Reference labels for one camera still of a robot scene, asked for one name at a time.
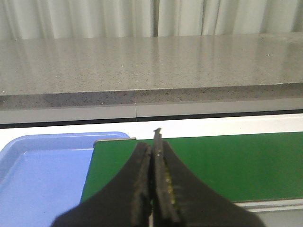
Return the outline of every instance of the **speckled surface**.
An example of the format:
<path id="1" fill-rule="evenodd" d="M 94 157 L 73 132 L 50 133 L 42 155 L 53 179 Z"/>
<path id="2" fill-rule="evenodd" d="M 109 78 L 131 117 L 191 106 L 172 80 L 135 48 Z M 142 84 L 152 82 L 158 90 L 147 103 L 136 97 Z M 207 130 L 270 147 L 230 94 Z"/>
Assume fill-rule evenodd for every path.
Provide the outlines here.
<path id="1" fill-rule="evenodd" d="M 0 110 L 303 97 L 303 33 L 0 41 Z"/>

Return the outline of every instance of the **green board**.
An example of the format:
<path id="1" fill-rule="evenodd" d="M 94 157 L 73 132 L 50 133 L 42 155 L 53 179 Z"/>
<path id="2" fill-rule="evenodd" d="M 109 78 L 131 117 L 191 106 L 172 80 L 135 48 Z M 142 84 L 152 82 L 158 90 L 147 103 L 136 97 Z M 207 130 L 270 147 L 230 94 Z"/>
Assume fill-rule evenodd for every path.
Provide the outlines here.
<path id="1" fill-rule="evenodd" d="M 199 179 L 231 201 L 303 198 L 303 132 L 164 140 Z M 152 140 L 95 144 L 81 201 L 115 176 L 139 141 L 152 144 Z"/>

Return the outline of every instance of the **white curtain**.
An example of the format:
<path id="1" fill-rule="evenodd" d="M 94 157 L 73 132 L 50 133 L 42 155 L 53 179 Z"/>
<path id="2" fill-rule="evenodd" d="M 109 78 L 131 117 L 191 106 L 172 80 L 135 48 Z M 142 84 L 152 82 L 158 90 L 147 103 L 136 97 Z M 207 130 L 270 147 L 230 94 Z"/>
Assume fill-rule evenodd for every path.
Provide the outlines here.
<path id="1" fill-rule="evenodd" d="M 0 39 L 303 31 L 303 0 L 0 0 Z"/>

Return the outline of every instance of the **blue tray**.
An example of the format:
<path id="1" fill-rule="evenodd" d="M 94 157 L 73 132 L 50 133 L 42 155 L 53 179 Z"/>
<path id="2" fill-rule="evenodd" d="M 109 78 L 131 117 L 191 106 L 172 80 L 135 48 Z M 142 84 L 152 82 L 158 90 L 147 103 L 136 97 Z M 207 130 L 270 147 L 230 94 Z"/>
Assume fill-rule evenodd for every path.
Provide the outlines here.
<path id="1" fill-rule="evenodd" d="M 0 227 L 48 227 L 79 204 L 98 139 L 122 132 L 23 136 L 0 152 Z"/>

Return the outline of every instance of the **metal edge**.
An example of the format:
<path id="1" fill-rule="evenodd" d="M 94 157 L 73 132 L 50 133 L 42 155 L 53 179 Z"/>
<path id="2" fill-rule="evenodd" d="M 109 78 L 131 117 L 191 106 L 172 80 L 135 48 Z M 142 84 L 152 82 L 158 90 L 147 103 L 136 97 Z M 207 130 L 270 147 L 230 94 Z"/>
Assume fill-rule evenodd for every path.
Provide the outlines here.
<path id="1" fill-rule="evenodd" d="M 269 212 L 279 210 L 283 211 L 303 209 L 303 199 L 237 202 L 235 204 L 237 206 L 245 208 L 250 212 Z"/>
<path id="2" fill-rule="evenodd" d="M 136 140 L 137 138 L 136 137 L 130 137 L 130 138 L 112 138 L 112 139 L 99 139 L 99 140 L 96 140 L 94 142 L 94 148 L 95 148 L 95 144 L 97 142 L 101 142 L 101 141 L 119 141 L 119 140 Z"/>

